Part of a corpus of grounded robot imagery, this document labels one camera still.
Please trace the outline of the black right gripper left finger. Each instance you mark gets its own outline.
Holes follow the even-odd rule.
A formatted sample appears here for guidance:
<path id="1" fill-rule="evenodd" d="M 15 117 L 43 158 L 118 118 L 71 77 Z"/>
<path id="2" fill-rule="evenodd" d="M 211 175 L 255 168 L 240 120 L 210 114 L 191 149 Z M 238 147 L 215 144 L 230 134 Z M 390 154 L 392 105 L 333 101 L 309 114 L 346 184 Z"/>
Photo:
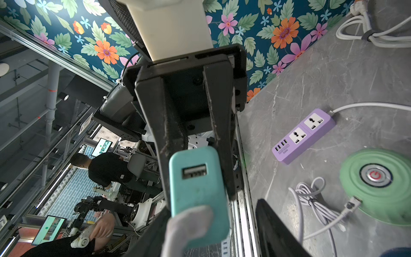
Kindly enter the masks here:
<path id="1" fill-rule="evenodd" d="M 163 209 L 142 237 L 123 255 L 124 257 L 160 257 L 170 211 Z"/>

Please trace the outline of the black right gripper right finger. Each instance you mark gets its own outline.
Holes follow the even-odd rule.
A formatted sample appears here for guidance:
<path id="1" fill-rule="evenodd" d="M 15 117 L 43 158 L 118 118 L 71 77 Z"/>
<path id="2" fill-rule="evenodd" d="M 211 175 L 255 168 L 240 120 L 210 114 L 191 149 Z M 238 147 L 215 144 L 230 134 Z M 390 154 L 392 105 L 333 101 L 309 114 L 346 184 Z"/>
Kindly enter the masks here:
<path id="1" fill-rule="evenodd" d="M 261 256 L 310 257 L 264 199 L 258 200 L 255 211 Z"/>

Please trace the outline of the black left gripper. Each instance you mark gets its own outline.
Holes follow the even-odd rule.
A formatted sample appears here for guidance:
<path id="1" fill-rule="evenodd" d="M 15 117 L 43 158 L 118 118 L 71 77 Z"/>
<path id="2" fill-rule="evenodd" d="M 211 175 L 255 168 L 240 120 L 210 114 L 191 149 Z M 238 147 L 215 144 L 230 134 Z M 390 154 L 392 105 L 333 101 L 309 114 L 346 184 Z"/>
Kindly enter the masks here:
<path id="1" fill-rule="evenodd" d="M 239 44 L 180 55 L 126 69 L 155 141 L 162 187 L 171 208 L 172 155 L 188 146 L 187 135 L 213 131 L 224 185 L 237 199 L 231 130 L 246 102 L 246 50 Z"/>

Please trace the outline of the light teal charger adapter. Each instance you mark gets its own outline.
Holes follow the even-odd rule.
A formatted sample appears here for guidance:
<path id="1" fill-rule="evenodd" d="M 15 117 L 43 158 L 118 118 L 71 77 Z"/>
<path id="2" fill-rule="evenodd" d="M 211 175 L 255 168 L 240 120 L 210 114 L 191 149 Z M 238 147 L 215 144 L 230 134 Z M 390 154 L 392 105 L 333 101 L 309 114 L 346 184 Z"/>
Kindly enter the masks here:
<path id="1" fill-rule="evenodd" d="M 228 237 L 228 197 L 217 151 L 211 146 L 174 153 L 169 161 L 171 215 L 193 207 L 208 206 L 214 218 L 210 229 L 188 248 L 218 244 Z"/>

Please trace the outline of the purple power strip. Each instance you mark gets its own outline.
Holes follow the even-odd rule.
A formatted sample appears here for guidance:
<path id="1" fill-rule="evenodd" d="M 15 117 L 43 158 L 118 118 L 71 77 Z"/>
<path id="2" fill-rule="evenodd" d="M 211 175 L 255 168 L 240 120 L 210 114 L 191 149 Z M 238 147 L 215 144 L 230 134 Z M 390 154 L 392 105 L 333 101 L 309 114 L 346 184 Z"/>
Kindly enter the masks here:
<path id="1" fill-rule="evenodd" d="M 289 165 L 336 126 L 330 114 L 314 109 L 272 149 L 277 161 Z"/>

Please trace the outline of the green cordless meat grinder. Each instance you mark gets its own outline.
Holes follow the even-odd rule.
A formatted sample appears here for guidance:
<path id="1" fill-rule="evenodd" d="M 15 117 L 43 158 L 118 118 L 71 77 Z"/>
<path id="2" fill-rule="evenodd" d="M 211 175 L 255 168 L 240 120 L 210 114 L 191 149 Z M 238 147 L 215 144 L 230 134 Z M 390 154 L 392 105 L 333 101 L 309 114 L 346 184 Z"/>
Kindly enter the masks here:
<path id="1" fill-rule="evenodd" d="M 386 149 L 364 149 L 340 166 L 340 182 L 368 216 L 393 226 L 411 225 L 411 160 Z"/>

